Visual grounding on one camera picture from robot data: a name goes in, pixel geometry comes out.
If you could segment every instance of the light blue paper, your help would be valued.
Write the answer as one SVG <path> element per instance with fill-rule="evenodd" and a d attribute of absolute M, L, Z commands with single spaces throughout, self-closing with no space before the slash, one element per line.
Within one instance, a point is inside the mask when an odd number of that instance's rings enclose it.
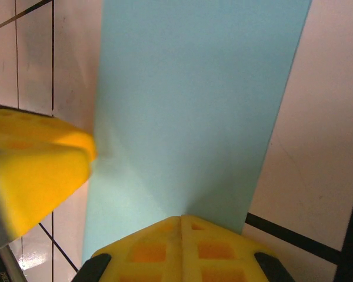
<path fill-rule="evenodd" d="M 84 260 L 169 216 L 241 232 L 309 0 L 107 0 Z"/>

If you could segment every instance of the light blue panel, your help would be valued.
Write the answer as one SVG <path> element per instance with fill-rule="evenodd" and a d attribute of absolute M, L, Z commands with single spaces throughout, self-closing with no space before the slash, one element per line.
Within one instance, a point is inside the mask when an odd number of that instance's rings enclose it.
<path fill-rule="evenodd" d="M 107 0 L 84 259 L 168 216 L 240 232 L 309 0 Z"/>

